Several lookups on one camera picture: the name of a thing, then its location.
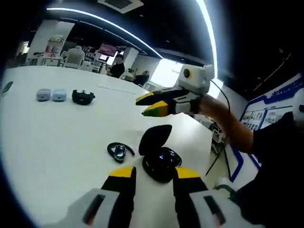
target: black ear hook earphone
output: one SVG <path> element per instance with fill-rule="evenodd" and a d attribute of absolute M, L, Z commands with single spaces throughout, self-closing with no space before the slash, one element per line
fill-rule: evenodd
<path fill-rule="evenodd" d="M 135 155 L 134 151 L 127 146 L 126 144 L 123 144 L 121 142 L 113 142 L 110 143 L 107 147 L 108 153 L 114 158 L 114 160 L 118 163 L 123 163 L 124 161 L 124 157 L 126 154 L 126 151 L 128 150 L 132 156 Z"/>

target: earbud case lid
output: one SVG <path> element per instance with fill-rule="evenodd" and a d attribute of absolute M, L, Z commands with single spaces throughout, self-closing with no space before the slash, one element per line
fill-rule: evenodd
<path fill-rule="evenodd" d="M 172 131 L 172 125 L 160 125 L 149 128 L 144 134 L 139 144 L 138 153 L 145 156 L 161 148 L 168 140 Z"/>

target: cable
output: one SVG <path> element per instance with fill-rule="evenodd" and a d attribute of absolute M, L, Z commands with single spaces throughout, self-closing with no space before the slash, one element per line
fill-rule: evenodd
<path fill-rule="evenodd" d="M 220 92 L 224 95 L 224 97 L 226 98 L 227 100 L 227 103 L 228 103 L 228 115 L 230 115 L 231 113 L 231 110 L 230 110 L 230 102 L 228 100 L 228 97 L 226 96 L 226 94 L 223 92 L 223 90 L 221 90 L 221 88 L 214 82 L 211 80 L 211 82 L 220 90 Z M 210 168 L 208 169 L 208 171 L 206 172 L 206 175 L 210 172 L 210 170 L 212 169 L 213 165 L 215 164 L 215 162 L 218 160 L 219 156 L 221 155 L 222 151 L 225 152 L 225 157 L 227 157 L 226 155 L 226 150 L 225 150 L 225 144 L 226 144 L 226 141 L 227 141 L 227 136 L 225 138 L 225 141 L 223 142 L 223 148 L 222 150 L 218 153 L 217 157 L 215 158 L 214 162 L 211 164 Z"/>
<path fill-rule="evenodd" d="M 290 55 L 291 55 L 291 53 L 287 56 L 286 59 L 283 60 L 283 63 L 274 72 L 272 72 L 271 75 L 269 75 L 267 78 L 265 78 L 265 80 L 263 82 L 261 82 L 253 91 L 256 91 L 256 89 L 258 89 L 268 78 L 270 78 L 276 71 L 278 71 L 278 69 L 280 69 L 284 65 L 285 61 L 290 57 Z"/>

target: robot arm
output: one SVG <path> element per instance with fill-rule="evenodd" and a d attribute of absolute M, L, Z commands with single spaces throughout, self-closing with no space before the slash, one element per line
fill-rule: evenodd
<path fill-rule="evenodd" d="M 197 113 L 200 98 L 209 91 L 213 78 L 212 65 L 184 65 L 175 87 L 145 94 L 136 99 L 136 105 L 151 105 L 143 111 L 144 116 L 163 117 L 183 112 Z"/>

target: white table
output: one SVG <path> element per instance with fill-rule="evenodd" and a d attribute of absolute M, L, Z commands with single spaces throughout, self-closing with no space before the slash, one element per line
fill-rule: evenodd
<path fill-rule="evenodd" d="M 172 181 L 159 184 L 144 172 L 139 142 L 148 128 L 172 124 L 166 146 L 182 157 L 183 166 L 204 176 L 210 130 L 185 114 L 142 116 L 145 107 L 136 106 L 135 99 L 146 91 L 101 74 L 25 66 L 7 70 L 3 86 L 9 81 L 14 84 L 0 101 L 1 159 L 12 190 L 34 222 L 59 221 L 72 202 L 92 188 L 101 188 L 112 170 L 134 165 L 137 183 L 130 227 L 178 227 Z M 36 91 L 40 88 L 64 88 L 67 100 L 39 103 Z M 89 106 L 74 104 L 73 89 L 92 91 L 96 98 Z M 129 145 L 136 156 L 127 153 L 123 164 L 116 163 L 106 151 L 111 142 Z"/>

